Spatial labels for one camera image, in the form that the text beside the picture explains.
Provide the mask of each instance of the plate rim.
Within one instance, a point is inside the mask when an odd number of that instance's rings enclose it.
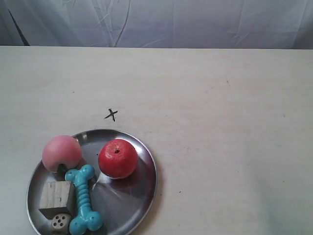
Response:
[[[138,221],[138,223],[133,226],[132,229],[130,229],[125,235],[129,235],[130,233],[132,233],[140,224],[141,222],[144,220],[144,218],[146,217],[146,215],[148,214],[148,212],[150,211],[151,207],[152,207],[152,204],[156,198],[156,194],[157,194],[157,187],[158,187],[158,171],[157,171],[157,165],[156,165],[156,161],[151,153],[151,151],[149,150],[149,148],[144,144],[143,141],[141,141],[140,139],[138,139],[137,137],[133,136],[133,135],[130,135],[128,134],[127,132],[124,132],[124,131],[120,131],[120,130],[117,130],[117,129],[110,129],[110,128],[101,128],[101,129],[90,129],[90,130],[87,130],[87,131],[82,131],[82,132],[79,132],[77,134],[74,134],[74,135],[71,135],[72,137],[76,137],[78,135],[82,135],[83,133],[87,133],[87,132],[92,132],[92,131],[115,131],[115,132],[119,132],[121,134],[124,134],[124,135],[128,135],[132,138],[134,138],[135,140],[137,140],[140,144],[142,144],[142,146],[144,146],[144,148],[148,151],[150,157],[151,157],[151,160],[153,162],[153,165],[154,165],[154,169],[155,169],[155,173],[156,173],[156,185],[155,185],[155,190],[154,190],[154,193],[153,193],[153,197],[152,197],[152,200],[146,210],[146,212],[144,213],[144,215],[142,216],[142,218]],[[42,235],[41,233],[38,232],[37,228],[35,227],[32,219],[31,219],[31,216],[29,214],[29,209],[28,209],[28,194],[29,194],[29,186],[30,186],[30,183],[33,179],[33,176],[36,172],[36,170],[38,169],[38,167],[42,164],[42,160],[39,161],[39,163],[36,165],[31,177],[30,177],[30,180],[28,182],[28,186],[27,186],[27,191],[26,191],[26,211],[27,211],[27,217],[28,217],[28,220],[31,224],[31,226],[33,227],[34,231],[37,233],[37,235]]]

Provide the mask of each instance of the white backdrop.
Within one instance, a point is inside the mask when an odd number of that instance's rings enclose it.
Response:
[[[313,0],[4,2],[30,45],[313,48]]]

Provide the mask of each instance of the red apple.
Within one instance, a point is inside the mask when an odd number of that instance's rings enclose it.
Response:
[[[57,136],[43,150],[43,164],[48,171],[57,172],[60,165],[75,168],[82,159],[82,149],[72,136]]]
[[[102,173],[113,179],[123,179],[135,170],[138,154],[128,141],[114,139],[103,146],[98,161]]]

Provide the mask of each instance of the wooden block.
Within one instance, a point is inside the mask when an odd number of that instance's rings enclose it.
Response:
[[[52,219],[60,213],[75,214],[75,187],[71,181],[47,182],[43,187],[39,211]]]

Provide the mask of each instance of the black cross mark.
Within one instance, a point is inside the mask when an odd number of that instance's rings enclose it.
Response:
[[[112,109],[109,109],[109,112],[110,112],[110,114],[109,114],[109,115],[107,115],[104,119],[106,119],[106,118],[108,118],[108,117],[112,117],[113,121],[115,121],[114,114],[116,114],[116,113],[117,113],[117,111],[112,112]]]

